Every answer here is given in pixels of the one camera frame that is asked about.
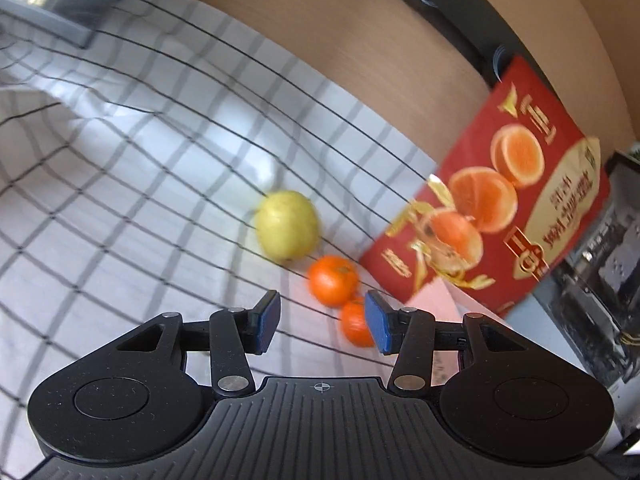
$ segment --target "plaid cloth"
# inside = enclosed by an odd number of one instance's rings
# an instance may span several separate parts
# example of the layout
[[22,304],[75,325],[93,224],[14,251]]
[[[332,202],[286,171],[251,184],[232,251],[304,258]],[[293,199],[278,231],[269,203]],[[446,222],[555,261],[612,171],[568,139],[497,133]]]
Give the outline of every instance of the plaid cloth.
[[[47,376],[160,312],[185,321],[280,291],[266,375],[381,376],[307,291],[321,254],[356,260],[434,162],[283,48],[194,0],[120,0],[88,50],[0,16],[0,471],[41,459],[25,406]],[[318,251],[264,258],[243,168],[321,216]],[[377,287],[360,268],[363,291]],[[190,373],[210,384],[208,354]]]

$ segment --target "tangerine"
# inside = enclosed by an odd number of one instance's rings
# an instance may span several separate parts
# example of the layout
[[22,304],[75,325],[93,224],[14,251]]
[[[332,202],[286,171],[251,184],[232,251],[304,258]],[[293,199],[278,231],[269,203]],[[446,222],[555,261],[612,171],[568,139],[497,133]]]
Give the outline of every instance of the tangerine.
[[375,345],[364,317],[364,300],[355,298],[340,311],[340,327],[345,338],[353,345],[370,348]]
[[469,270],[482,259],[482,237],[455,209],[439,208],[423,216],[420,239],[430,248],[431,262],[449,274]]
[[511,223],[518,210],[513,184],[492,168],[474,166],[457,171],[449,179],[456,209],[481,233],[497,233]]
[[545,171],[545,156],[536,136],[521,124],[500,128],[491,141],[491,163],[516,188],[532,186]]
[[353,298],[360,277],[349,260],[328,254],[314,262],[308,271],[309,290],[316,299],[332,308],[343,306]]

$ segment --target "metal screw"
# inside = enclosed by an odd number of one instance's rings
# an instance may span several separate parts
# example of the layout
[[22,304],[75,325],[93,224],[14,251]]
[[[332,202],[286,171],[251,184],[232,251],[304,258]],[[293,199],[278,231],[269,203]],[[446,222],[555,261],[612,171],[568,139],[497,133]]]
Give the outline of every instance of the metal screw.
[[417,375],[401,375],[396,377],[394,381],[396,388],[407,391],[421,390],[424,388],[426,382],[422,377]]
[[226,392],[239,392],[249,385],[249,381],[240,375],[228,375],[218,381],[218,387]]

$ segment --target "grid patterned fabric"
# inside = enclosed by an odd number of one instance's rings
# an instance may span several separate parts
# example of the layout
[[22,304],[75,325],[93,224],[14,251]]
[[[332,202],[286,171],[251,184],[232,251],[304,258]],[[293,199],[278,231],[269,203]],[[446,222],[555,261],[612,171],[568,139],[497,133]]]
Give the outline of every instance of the grid patterned fabric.
[[[283,311],[265,375],[382,376],[393,359],[340,334],[307,291],[321,254],[357,260],[434,162],[356,98],[194,0],[120,0],[88,50],[1,16],[0,470],[42,458],[26,420],[53,372],[164,311],[185,321]],[[308,196],[318,251],[289,267],[260,252],[260,168]],[[375,281],[360,268],[364,290]],[[210,384],[207,354],[188,373]]]

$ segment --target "lemon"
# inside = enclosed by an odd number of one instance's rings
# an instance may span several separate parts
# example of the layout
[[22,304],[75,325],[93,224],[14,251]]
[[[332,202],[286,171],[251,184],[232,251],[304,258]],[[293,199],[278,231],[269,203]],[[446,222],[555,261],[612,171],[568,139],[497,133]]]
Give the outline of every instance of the lemon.
[[314,205],[297,191],[277,191],[260,204],[255,216],[258,241],[272,260],[306,256],[320,238]]

